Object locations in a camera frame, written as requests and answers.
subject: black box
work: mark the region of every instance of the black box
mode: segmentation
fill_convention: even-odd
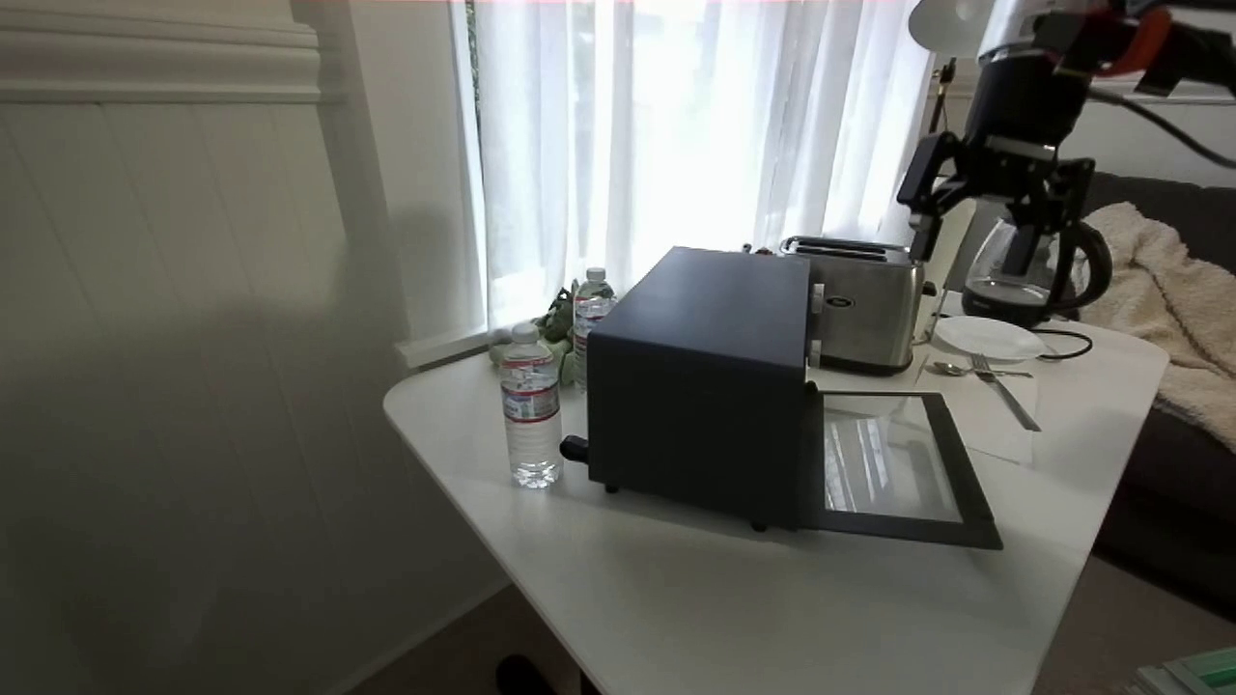
[[[812,525],[812,258],[667,252],[585,336],[585,475]]]

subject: black metal frame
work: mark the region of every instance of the black metal frame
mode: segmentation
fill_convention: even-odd
[[[938,446],[942,470],[951,479],[955,503],[961,521],[932,521],[932,516],[879,516],[879,512],[837,512],[826,511],[822,500],[822,427],[812,434],[812,487],[820,492],[820,506],[812,525],[830,534],[861,534],[861,537],[902,537],[902,539],[932,539],[932,543],[968,543],[968,547],[1005,547],[996,516],[988,511],[988,500],[981,496],[981,482],[973,475],[973,462],[967,456],[967,446],[959,435],[959,425],[942,403],[942,393],[919,393],[919,389],[826,389],[822,398],[919,398],[928,409],[932,435]]]

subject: floor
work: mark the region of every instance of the floor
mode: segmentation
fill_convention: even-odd
[[[1140,663],[1164,663],[1206,648],[1236,646],[1220,621],[1104,560],[1089,560],[1066,621],[1046,653],[1036,695],[1127,695]],[[414,648],[354,695],[494,695],[494,663],[524,653],[543,676],[576,695],[576,663],[543,621],[500,592],[467,617]]]

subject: toaster oven door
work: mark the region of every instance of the toaster oven door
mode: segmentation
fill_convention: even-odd
[[[938,393],[822,393],[812,525],[999,547],[994,511]]]

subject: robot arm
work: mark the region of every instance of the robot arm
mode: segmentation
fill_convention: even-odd
[[[938,225],[959,202],[988,196],[1005,202],[1015,227],[1005,256],[1009,274],[1027,272],[1044,236],[1062,236],[1062,261],[1068,261],[1079,249],[1091,252],[1091,242],[1099,242],[1082,227],[1091,157],[1058,157],[1058,143],[1073,130],[1085,102],[1091,97],[1089,81],[1104,75],[1142,75],[1140,89],[1158,97],[1179,81],[1210,81],[1236,94],[1230,40],[1174,25],[1167,9],[1148,0],[999,0],[988,4],[996,9],[996,18],[988,18],[988,29],[973,29],[968,40],[959,40],[951,29],[947,40],[938,40],[938,31],[923,31],[932,25],[959,29],[977,4],[919,0],[910,18],[916,40],[932,49],[981,49],[981,81],[967,134],[928,134],[896,192],[896,202],[910,210],[910,256],[932,258]],[[1091,281],[1091,290],[1073,299],[1073,307],[1091,300],[1099,290],[1104,281]],[[1066,274],[1058,274],[1044,308],[1062,308],[1062,299]]]

